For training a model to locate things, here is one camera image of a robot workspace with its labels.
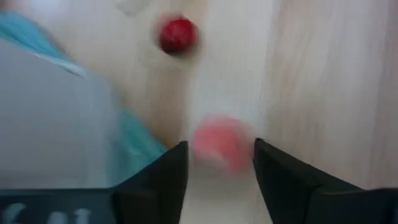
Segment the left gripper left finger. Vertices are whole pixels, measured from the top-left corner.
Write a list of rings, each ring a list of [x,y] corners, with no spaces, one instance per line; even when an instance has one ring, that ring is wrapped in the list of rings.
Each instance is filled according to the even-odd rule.
[[[182,141],[114,188],[116,222],[179,224],[187,181],[188,142]]]

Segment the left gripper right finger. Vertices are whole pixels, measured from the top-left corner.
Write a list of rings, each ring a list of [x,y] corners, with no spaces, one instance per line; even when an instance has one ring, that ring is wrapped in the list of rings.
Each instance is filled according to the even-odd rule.
[[[397,189],[364,190],[257,138],[254,170],[273,223],[397,224]]]

